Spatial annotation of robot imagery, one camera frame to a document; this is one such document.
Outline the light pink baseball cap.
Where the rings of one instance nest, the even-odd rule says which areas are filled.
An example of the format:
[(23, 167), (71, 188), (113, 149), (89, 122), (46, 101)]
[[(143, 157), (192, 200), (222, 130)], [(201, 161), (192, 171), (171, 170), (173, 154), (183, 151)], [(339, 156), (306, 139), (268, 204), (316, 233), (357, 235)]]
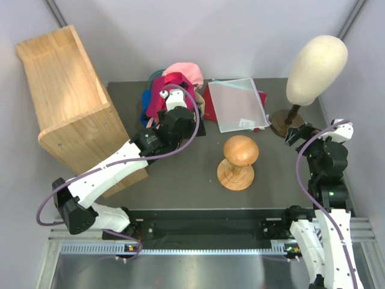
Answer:
[(190, 83), (194, 86), (195, 89), (202, 88), (204, 83), (203, 75), (197, 64), (174, 63), (163, 71), (162, 76), (166, 76), (170, 73), (175, 72), (183, 74), (190, 81)]

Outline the magenta baseball cap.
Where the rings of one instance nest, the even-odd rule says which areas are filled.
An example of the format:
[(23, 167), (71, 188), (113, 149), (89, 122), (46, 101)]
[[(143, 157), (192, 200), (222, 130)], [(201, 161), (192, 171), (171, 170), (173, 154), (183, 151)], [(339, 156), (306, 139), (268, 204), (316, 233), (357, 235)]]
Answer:
[(147, 117), (157, 117), (159, 110), (167, 108), (168, 98), (171, 97), (171, 91), (175, 87), (164, 88), (167, 85), (175, 84), (183, 87), (196, 101), (194, 87), (192, 83), (180, 72), (169, 73), (166, 76), (160, 76), (153, 81), (151, 89), (151, 98), (146, 110)]

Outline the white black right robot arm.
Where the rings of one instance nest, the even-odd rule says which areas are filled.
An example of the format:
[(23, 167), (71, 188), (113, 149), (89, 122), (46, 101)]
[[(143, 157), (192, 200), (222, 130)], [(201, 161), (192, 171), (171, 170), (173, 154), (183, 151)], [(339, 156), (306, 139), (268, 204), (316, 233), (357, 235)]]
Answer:
[(351, 240), (351, 209), (337, 193), (348, 162), (344, 143), (353, 136), (353, 124), (334, 119), (323, 130), (305, 123), (289, 128), (285, 144), (304, 142), (296, 151), (306, 157), (310, 170), (300, 188), (313, 203), (315, 216), (304, 208), (286, 209), (281, 222), (285, 237), (294, 238), (309, 274), (309, 288), (363, 288)]

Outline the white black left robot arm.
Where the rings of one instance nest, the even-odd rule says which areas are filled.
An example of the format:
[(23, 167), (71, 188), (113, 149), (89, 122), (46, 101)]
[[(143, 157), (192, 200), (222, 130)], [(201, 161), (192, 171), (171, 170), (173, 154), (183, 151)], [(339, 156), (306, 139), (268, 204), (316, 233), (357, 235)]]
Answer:
[(174, 155), (185, 140), (206, 134), (200, 113), (184, 107), (159, 112), (160, 126), (144, 128), (115, 153), (83, 175), (53, 182), (54, 204), (72, 235), (89, 229), (107, 229), (128, 239), (136, 233), (136, 222), (125, 207), (111, 208), (96, 203), (102, 194), (125, 177), (157, 159)]

